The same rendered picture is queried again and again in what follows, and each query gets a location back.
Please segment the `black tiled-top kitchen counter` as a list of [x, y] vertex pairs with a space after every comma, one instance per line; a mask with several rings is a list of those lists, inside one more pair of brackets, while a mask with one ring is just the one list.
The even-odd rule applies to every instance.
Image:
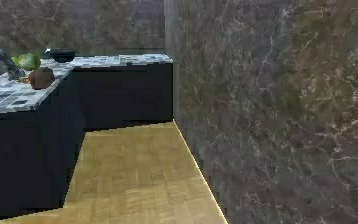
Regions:
[[0, 218], [64, 205], [85, 120], [73, 70], [33, 110], [0, 113]]

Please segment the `black bowl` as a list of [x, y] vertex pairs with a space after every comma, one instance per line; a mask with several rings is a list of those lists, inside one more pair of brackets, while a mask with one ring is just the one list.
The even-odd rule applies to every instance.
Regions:
[[50, 51], [50, 56], [58, 63], [71, 62], [76, 55], [75, 50], [71, 49], [52, 49]]

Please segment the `green lettuce head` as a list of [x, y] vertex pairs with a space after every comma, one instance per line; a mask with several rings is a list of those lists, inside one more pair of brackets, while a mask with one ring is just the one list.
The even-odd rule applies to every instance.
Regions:
[[13, 56], [11, 60], [14, 64], [25, 71], [33, 71], [40, 67], [40, 58], [32, 53], [25, 53], [19, 56]]

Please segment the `brown round loaf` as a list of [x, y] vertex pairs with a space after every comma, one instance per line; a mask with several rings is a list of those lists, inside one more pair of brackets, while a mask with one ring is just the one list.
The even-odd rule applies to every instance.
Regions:
[[28, 78], [34, 90], [48, 88], [55, 81], [53, 70], [48, 67], [41, 67], [32, 71]]

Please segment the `black tiled-top kitchen cabinet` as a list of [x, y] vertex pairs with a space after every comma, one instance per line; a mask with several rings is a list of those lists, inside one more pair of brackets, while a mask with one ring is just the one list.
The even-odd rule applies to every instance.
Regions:
[[78, 66], [71, 74], [89, 131], [173, 120], [173, 60], [165, 55]]

